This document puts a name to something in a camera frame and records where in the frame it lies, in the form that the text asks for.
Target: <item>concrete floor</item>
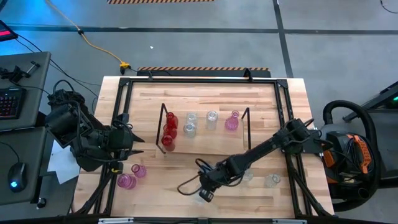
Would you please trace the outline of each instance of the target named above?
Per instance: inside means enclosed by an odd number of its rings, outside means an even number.
[[[108,5],[105,0],[53,0],[80,26],[137,28],[230,28],[243,33],[199,32],[87,32],[87,37],[137,67],[269,67],[272,77],[286,77],[279,34],[264,33],[277,29],[272,0],[216,0],[179,4]],[[397,1],[388,8],[398,11]],[[386,12],[378,0],[280,0],[285,29],[323,30],[398,30],[398,15]],[[44,1],[8,1],[0,19],[11,26],[69,26]],[[119,75],[118,61],[92,49],[76,32],[17,31],[55,60],[69,75],[100,84],[105,75]],[[320,127],[322,109],[332,100],[359,104],[397,81],[398,35],[286,35],[295,78],[304,78],[315,124]],[[16,41],[0,43],[0,55],[28,52]],[[66,78],[50,67],[45,89]],[[90,87],[95,93],[100,88]],[[93,95],[75,85],[87,102]],[[40,106],[50,111],[44,100]],[[336,110],[335,119],[348,111]],[[393,146],[392,121],[397,116],[374,116],[383,159],[394,166],[397,149]],[[350,126],[363,131],[358,122]],[[51,217],[66,214],[76,180],[58,185],[46,177],[42,195],[48,205],[36,210],[27,203],[0,207],[0,220]],[[365,205],[338,213],[344,218],[396,223],[398,190],[379,190]]]

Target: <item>red vase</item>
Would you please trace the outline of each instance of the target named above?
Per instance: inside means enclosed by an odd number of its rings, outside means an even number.
[[[173,139],[177,137],[177,130],[173,128],[170,124],[166,124],[165,126],[163,126],[163,131],[164,131],[163,135],[169,135]]]
[[[168,151],[168,152],[172,152],[175,149],[174,140],[169,135],[165,135],[162,137],[162,144],[163,144],[164,149],[166,149],[166,151]]]
[[[167,124],[170,125],[172,128],[177,129],[178,127],[178,118],[171,112],[166,114]]]

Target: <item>wooden table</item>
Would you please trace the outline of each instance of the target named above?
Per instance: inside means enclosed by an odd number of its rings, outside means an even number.
[[[104,77],[95,116],[110,124],[120,77]],[[307,120],[312,117],[304,80],[288,79],[294,116]],[[283,91],[282,104],[285,108]],[[271,137],[279,128],[274,87],[267,84],[183,84],[135,83],[130,104],[130,123],[134,133],[145,143],[134,143],[134,149],[144,153],[131,156],[124,162],[124,172],[132,173],[133,164],[144,164],[147,176],[138,179],[133,190],[116,186],[112,216],[129,217],[211,217],[211,218],[293,218],[289,180],[284,156],[274,151],[252,165],[254,178],[237,187],[222,187],[211,203],[201,203],[196,196],[183,196],[177,185],[192,178],[198,170],[194,160],[200,157],[212,164],[225,155],[181,154],[163,155],[155,146],[161,103],[177,116],[196,111],[204,116],[207,111],[219,112],[226,119],[232,110],[242,113],[251,110],[252,147]],[[307,185],[326,211],[333,212],[322,162],[314,155],[303,155]],[[98,185],[101,170],[87,173],[81,170],[74,206],[79,209]],[[264,187],[265,177],[279,174],[281,182],[272,189]],[[198,187],[198,179],[182,190],[191,192]],[[304,212],[301,190],[300,208]],[[102,206],[106,203],[106,194]]]

